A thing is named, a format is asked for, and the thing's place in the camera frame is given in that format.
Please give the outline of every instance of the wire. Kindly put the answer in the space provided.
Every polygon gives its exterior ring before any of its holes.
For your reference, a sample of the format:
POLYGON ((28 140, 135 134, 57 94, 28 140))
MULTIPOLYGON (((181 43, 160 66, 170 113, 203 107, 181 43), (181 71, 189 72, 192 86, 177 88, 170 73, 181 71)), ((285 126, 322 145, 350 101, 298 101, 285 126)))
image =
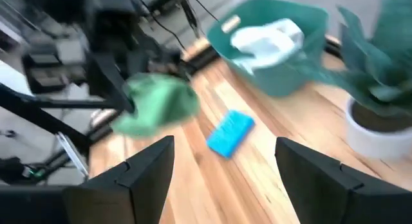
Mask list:
POLYGON ((218 18, 216 18, 199 0, 196 0, 198 4, 209 14, 213 17, 215 21, 219 21, 218 18))
POLYGON ((152 19, 153 19, 160 27, 162 27, 164 30, 166 30, 166 31, 169 32, 170 34, 172 34, 172 35, 174 36, 174 38, 176 38, 176 40, 179 42, 179 45, 180 45, 184 50, 186 50, 185 46, 184 46, 184 45, 182 44, 182 42, 180 41, 179 37, 178 37, 174 32, 172 32, 170 29, 168 29, 168 28, 166 28, 164 25, 162 25, 162 24, 155 18, 155 16, 150 12, 149 7, 148 7, 142 0, 140 0, 140 1, 141 1, 142 4, 145 6, 145 8, 147 9, 147 11, 149 11, 149 15, 152 17, 152 19))

